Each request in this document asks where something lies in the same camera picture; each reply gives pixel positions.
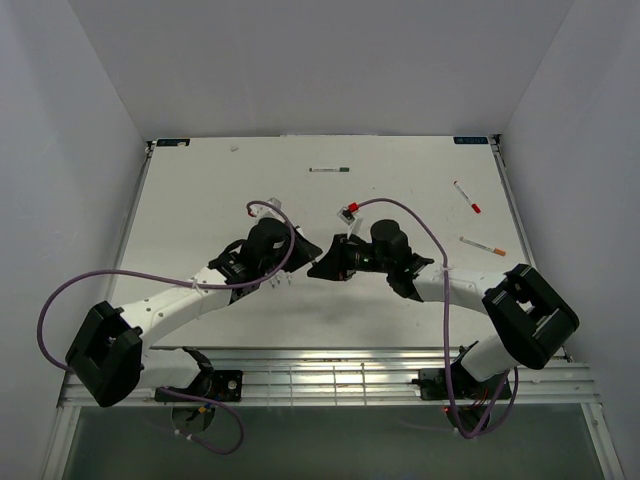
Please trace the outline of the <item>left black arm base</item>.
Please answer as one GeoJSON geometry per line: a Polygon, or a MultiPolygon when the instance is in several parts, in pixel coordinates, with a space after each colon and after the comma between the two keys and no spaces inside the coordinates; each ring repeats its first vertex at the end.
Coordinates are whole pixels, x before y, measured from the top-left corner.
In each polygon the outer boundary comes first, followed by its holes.
{"type": "Polygon", "coordinates": [[[154,393],[154,400],[193,401],[194,397],[198,397],[207,401],[239,402],[242,398],[243,376],[242,370],[203,371],[185,388],[158,388],[154,393]]]}

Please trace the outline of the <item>orange capped marker pen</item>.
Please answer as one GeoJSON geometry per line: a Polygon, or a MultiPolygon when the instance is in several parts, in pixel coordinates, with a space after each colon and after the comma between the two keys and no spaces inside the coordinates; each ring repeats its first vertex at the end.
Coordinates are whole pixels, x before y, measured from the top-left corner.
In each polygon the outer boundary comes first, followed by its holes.
{"type": "Polygon", "coordinates": [[[470,245],[474,248],[504,257],[507,255],[507,252],[503,249],[497,248],[497,247],[490,247],[490,246],[486,246],[484,244],[478,243],[476,241],[470,240],[464,236],[460,236],[459,237],[459,241],[466,244],[466,245],[470,245]]]}

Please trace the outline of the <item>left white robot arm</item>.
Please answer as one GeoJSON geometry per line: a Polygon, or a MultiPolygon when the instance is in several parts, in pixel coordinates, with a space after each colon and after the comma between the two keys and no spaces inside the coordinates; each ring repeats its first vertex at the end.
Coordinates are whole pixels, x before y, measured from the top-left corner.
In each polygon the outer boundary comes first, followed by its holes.
{"type": "Polygon", "coordinates": [[[258,279],[271,272],[293,273],[321,253],[299,230],[264,217],[247,238],[229,244],[185,285],[118,307],[107,301],[92,307],[66,363],[101,407],[140,388],[217,400],[214,368],[204,354],[193,347],[156,350],[154,344],[258,290],[258,279]]]}

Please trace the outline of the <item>red capped marker pen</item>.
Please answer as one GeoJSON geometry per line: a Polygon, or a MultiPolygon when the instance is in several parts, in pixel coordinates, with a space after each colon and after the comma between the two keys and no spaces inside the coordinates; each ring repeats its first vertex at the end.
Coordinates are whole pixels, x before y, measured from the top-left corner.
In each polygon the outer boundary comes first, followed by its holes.
{"type": "Polygon", "coordinates": [[[463,199],[468,203],[468,205],[471,207],[471,209],[476,213],[476,214],[480,214],[482,212],[481,208],[479,207],[479,205],[466,193],[466,191],[462,188],[462,186],[460,185],[460,183],[458,181],[454,181],[453,182],[454,187],[456,188],[456,190],[460,193],[460,195],[463,197],[463,199]]]}

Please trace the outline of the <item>right blue corner label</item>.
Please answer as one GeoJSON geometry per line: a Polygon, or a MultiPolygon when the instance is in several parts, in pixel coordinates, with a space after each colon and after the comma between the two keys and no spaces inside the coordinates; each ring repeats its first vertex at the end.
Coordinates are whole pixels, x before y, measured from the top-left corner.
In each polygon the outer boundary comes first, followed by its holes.
{"type": "Polygon", "coordinates": [[[453,141],[456,145],[488,145],[489,140],[483,136],[454,136],[453,141]]]}

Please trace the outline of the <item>left blue corner label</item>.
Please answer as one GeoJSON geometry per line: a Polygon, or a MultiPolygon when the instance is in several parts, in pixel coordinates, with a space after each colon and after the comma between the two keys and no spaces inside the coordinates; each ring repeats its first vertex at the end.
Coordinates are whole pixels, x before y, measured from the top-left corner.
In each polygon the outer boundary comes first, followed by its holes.
{"type": "Polygon", "coordinates": [[[165,147],[187,147],[190,145],[190,139],[158,139],[155,142],[157,148],[165,148],[165,147]]]}

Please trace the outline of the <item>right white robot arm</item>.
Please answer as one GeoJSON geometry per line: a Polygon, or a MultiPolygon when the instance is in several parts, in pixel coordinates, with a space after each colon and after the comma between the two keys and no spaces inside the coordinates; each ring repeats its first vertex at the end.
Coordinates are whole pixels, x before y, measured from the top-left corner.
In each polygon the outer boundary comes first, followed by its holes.
{"type": "Polygon", "coordinates": [[[485,314],[494,327],[494,335],[463,348],[450,369],[424,380],[437,397],[449,391],[474,397],[514,367],[541,370],[579,327],[577,314],[530,265],[498,273],[447,270],[415,253],[394,220],[375,222],[370,236],[335,235],[308,277],[342,282],[357,272],[380,273],[402,298],[485,314]]]}

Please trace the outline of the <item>blue corner label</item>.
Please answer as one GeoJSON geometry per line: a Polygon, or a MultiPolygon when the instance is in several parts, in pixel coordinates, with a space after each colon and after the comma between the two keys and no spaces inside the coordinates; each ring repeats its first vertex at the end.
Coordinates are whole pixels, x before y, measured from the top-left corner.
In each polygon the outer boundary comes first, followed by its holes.
{"type": "Polygon", "coordinates": [[[483,136],[454,136],[453,141],[456,145],[488,145],[489,140],[483,136]]]}
{"type": "Polygon", "coordinates": [[[190,139],[158,139],[155,142],[157,148],[165,148],[165,147],[187,147],[190,145],[190,139]]]}

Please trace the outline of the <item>green capped marker pen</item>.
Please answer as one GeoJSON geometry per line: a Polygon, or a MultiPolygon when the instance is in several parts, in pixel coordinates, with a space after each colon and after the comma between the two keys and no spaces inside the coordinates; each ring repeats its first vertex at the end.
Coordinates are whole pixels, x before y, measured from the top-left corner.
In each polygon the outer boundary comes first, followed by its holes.
{"type": "Polygon", "coordinates": [[[331,167],[331,168],[309,168],[310,173],[348,173],[349,167],[331,167]]]}

